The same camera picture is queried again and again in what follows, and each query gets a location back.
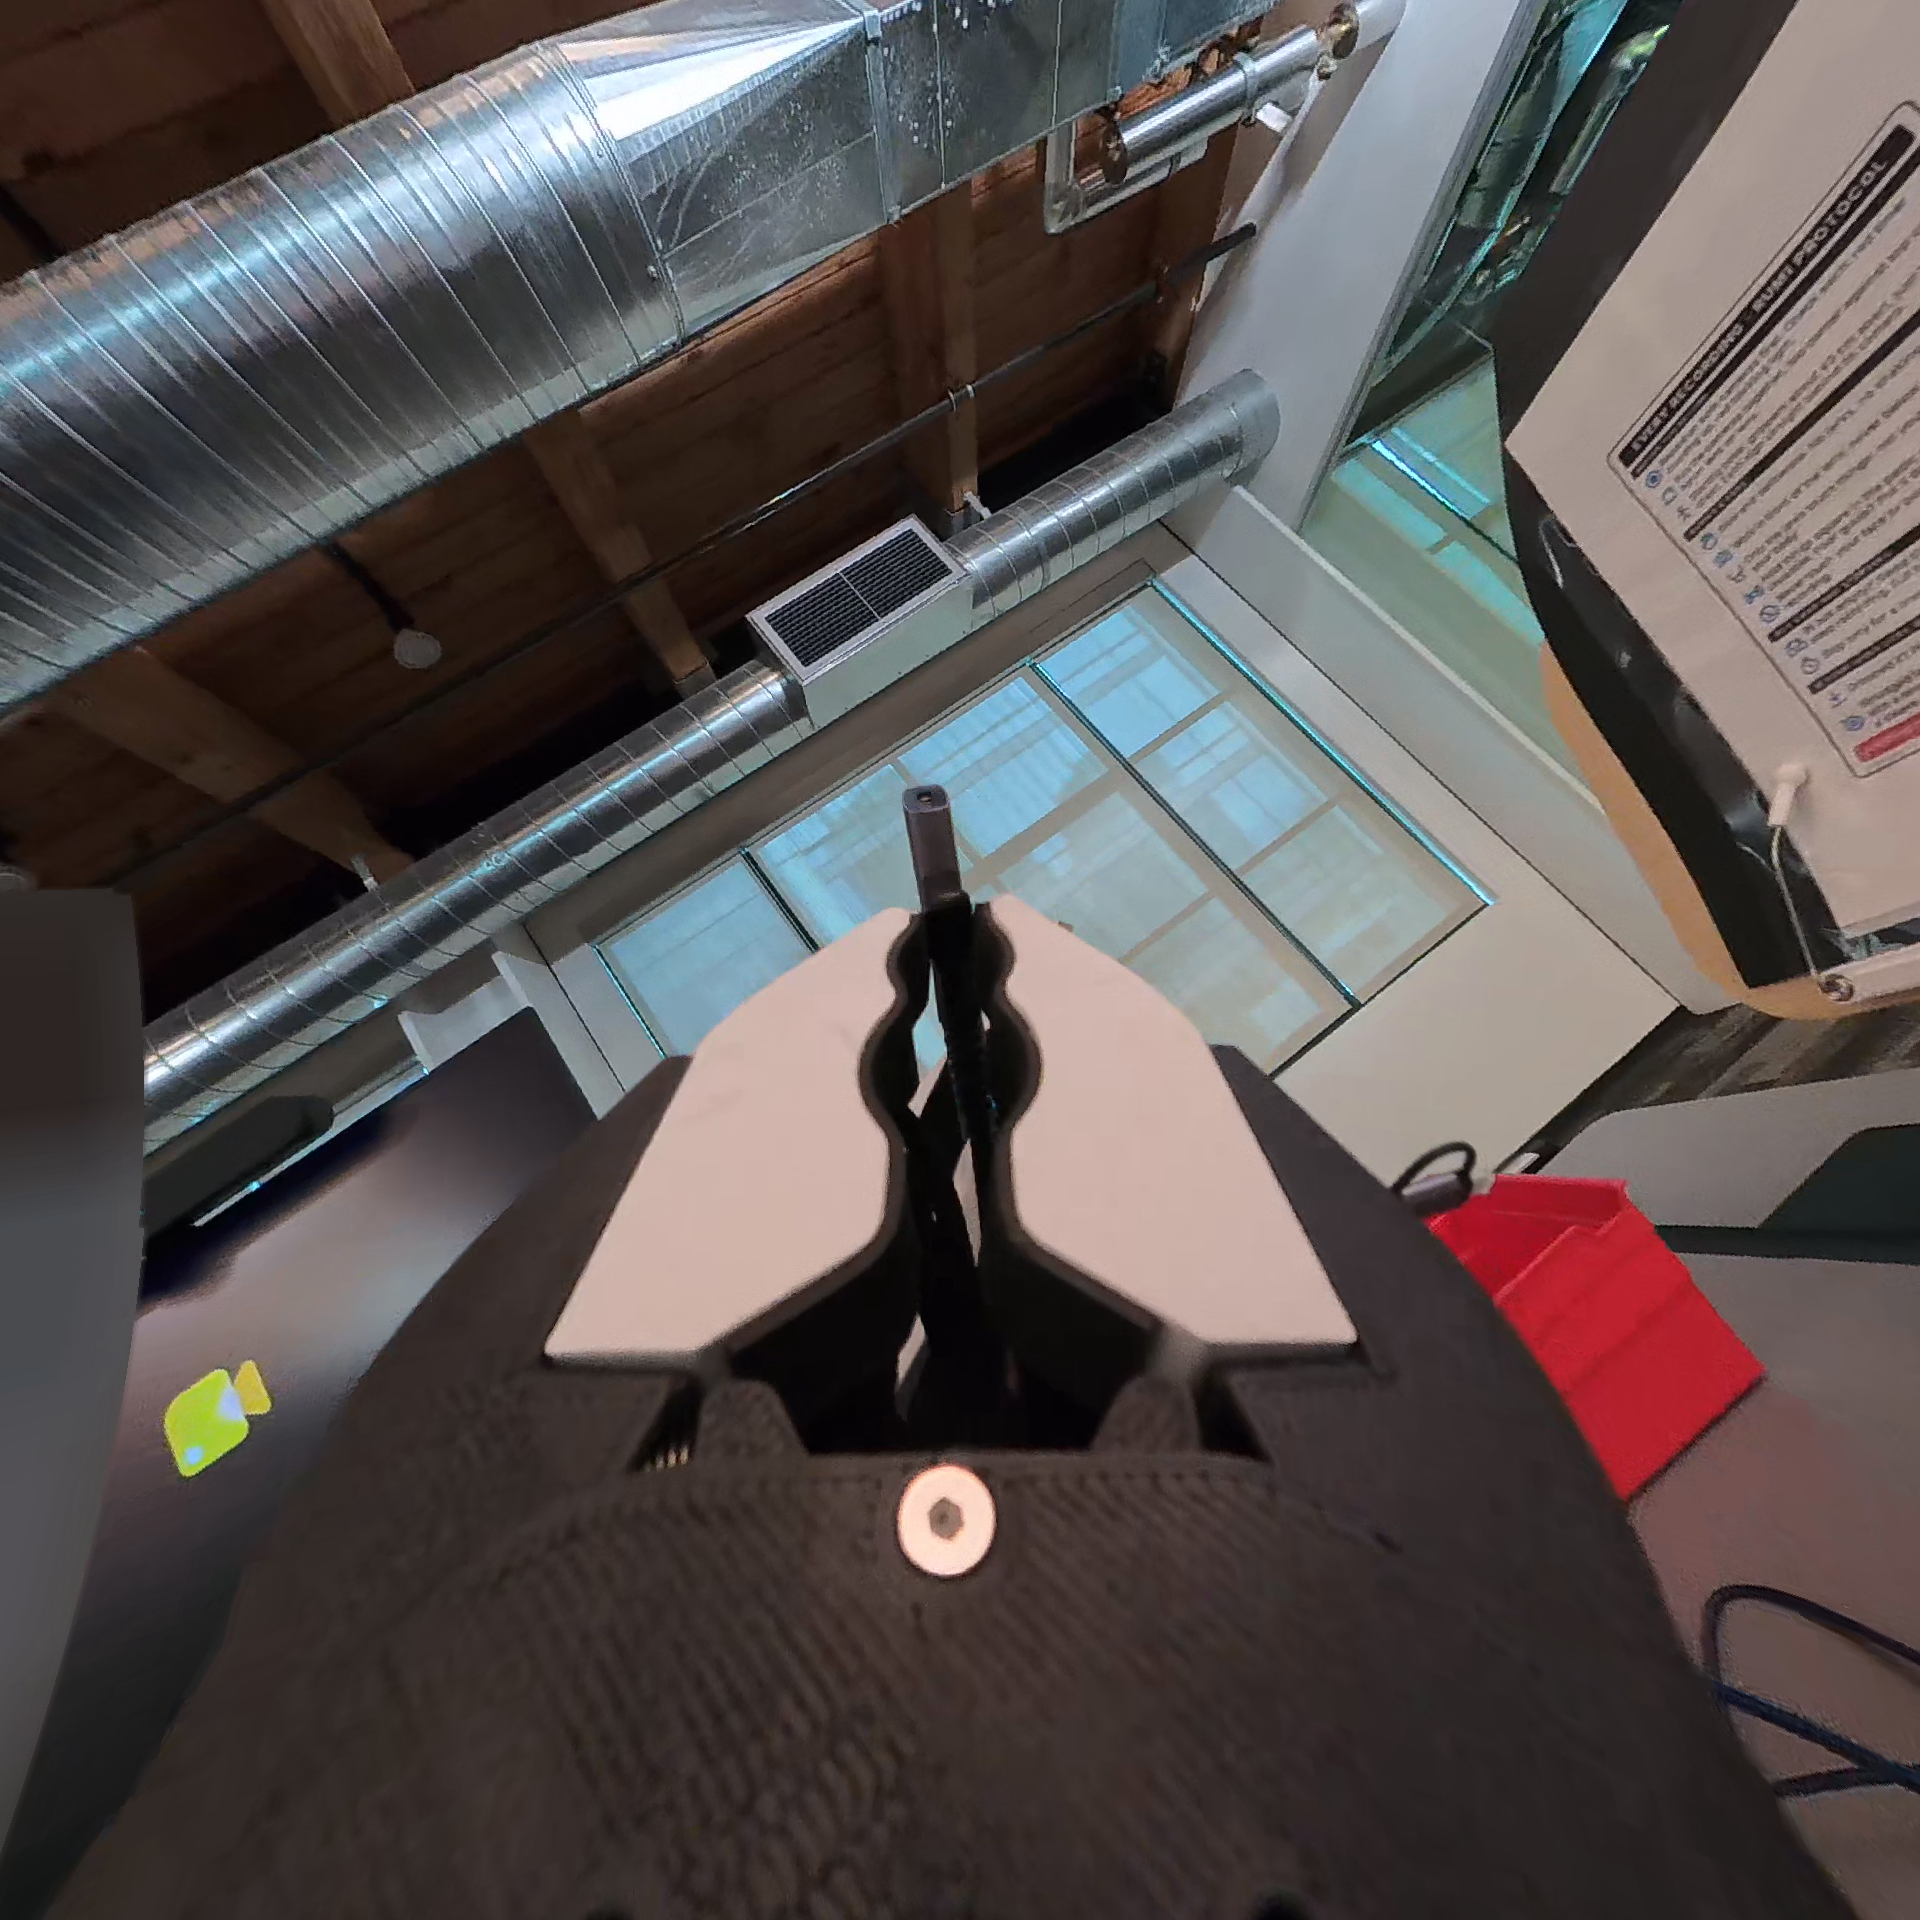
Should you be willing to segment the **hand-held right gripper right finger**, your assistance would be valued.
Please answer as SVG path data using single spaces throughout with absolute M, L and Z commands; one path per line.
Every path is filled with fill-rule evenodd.
M 980 1282 L 1035 1379 L 1205 1379 L 1358 1331 L 1197 1026 L 1014 897 L 973 918 Z

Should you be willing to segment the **silver ceiling pipe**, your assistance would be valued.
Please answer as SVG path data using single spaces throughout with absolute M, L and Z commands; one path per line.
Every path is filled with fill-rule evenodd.
M 1042 150 L 1042 228 L 1059 237 L 1196 167 L 1221 134 L 1267 126 L 1283 150 L 1331 78 L 1359 52 L 1394 36 L 1404 3 L 1337 4 L 1318 27 L 1232 50 L 1218 71 L 1161 101 L 1093 115 L 1092 173 L 1075 160 L 1082 120 L 1050 130 Z

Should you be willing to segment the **red plastic bin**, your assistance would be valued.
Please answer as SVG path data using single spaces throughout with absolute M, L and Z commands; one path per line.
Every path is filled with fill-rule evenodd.
M 1427 1227 L 1493 1301 L 1624 1503 L 1765 1379 L 1622 1183 L 1502 1174 Z

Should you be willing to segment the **white air vent box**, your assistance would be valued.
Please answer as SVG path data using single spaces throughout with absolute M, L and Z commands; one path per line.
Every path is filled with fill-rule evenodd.
M 971 580 L 943 541 L 905 517 L 755 606 L 748 626 L 820 730 L 962 643 Z

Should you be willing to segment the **large black television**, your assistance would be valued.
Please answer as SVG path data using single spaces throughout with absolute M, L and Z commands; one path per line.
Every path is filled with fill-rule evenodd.
M 445 1269 L 594 1117 L 531 1012 L 150 1244 L 98 1573 L 101 1722 L 137 1772 L 226 1624 L 244 1565 L 348 1392 Z M 196 1473 L 166 1408 L 251 1363 L 269 1411 Z

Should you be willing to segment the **slim silver ventilation duct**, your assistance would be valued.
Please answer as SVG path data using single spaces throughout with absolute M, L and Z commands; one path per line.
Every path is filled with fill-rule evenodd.
M 762 663 L 626 732 L 153 1021 L 144 1034 L 144 1150 L 204 1126 L 800 741 L 1260 468 L 1280 427 L 1272 387 L 1241 371 L 950 545 L 912 526 L 907 538 L 937 579 L 889 613 L 862 615 L 825 663 L 794 667 L 767 644 Z

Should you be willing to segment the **large grid window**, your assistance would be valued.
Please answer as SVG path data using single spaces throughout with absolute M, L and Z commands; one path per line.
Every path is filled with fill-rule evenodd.
M 1014 897 L 1277 1073 L 1492 902 L 1164 588 L 1139 588 L 712 864 L 594 955 L 656 1054 L 915 902 L 945 793 L 971 901 Z

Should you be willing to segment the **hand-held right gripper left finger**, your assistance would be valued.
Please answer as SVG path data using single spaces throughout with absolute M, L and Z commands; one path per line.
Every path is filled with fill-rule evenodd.
M 918 1303 L 913 1031 L 930 965 L 891 907 L 775 976 L 681 1062 L 541 1357 L 580 1370 L 859 1381 Z

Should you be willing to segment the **wide silver ventilation duct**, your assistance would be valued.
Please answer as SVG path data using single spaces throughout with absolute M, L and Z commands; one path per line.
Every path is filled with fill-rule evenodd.
M 1267 4 L 652 4 L 3 286 L 17 709 L 681 352 Z

